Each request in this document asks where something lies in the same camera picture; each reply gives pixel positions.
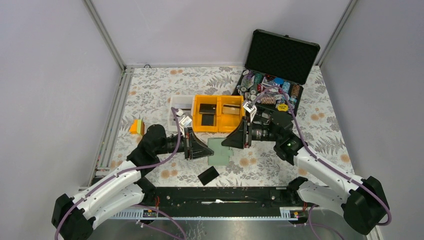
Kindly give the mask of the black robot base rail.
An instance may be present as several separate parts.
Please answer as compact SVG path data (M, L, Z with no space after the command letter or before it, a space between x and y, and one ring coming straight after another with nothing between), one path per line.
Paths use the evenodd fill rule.
M281 217L281 211L312 206L289 186L158 187L148 184L140 205L172 218Z

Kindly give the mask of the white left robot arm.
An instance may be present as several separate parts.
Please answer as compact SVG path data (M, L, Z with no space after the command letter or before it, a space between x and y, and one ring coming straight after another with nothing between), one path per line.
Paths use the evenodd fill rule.
M63 194L55 201L52 225L56 240L86 240L108 217L127 207L157 202L157 188L146 178L154 168L176 153L187 160L212 156L214 151L195 135L191 127L167 136L165 128L147 128L137 147L115 170L74 196Z

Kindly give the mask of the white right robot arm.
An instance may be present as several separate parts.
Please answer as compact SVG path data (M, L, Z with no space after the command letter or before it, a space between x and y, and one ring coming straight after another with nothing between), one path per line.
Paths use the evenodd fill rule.
M244 101L242 108L246 116L225 138L223 146L244 149L250 147L253 141L274 142L273 150L281 160L306 170L325 184L320 186L305 177L295 178L287 185L286 198L291 205L299 206L306 202L331 210L362 235L368 235L376 226L381 226L384 217L387 217L384 224L390 223L389 204L378 179L344 171L319 155L301 133L293 133L293 127L297 127L298 123L289 114L275 111L269 123L261 125L254 123L257 107L251 101Z

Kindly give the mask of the black credit card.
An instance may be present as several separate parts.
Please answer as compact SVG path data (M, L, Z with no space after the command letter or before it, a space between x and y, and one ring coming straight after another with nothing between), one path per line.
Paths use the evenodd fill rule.
M208 183L216 179L220 174L216 170L214 166L209 167L205 171L203 171L201 174L197 176L199 181L203 186L206 186Z

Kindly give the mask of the white storage bin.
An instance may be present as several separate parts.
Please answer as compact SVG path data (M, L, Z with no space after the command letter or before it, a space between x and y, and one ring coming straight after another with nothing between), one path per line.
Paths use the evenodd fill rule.
M169 101L168 116L167 116L167 129L170 132L177 131L177 125L172 113L171 108L181 110L183 117L189 116L193 118L194 110L194 95L172 95Z

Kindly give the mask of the yellow double storage bin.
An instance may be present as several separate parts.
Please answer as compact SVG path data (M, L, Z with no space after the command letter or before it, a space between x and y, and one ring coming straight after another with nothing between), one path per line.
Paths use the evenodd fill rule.
M244 98L240 95L195 95L193 104L192 128L195 132L207 133L230 133L240 124L245 110L242 105ZM215 104L216 115L214 126L202 126L201 115L199 114L200 104ZM239 105L240 114L222 114L223 105Z

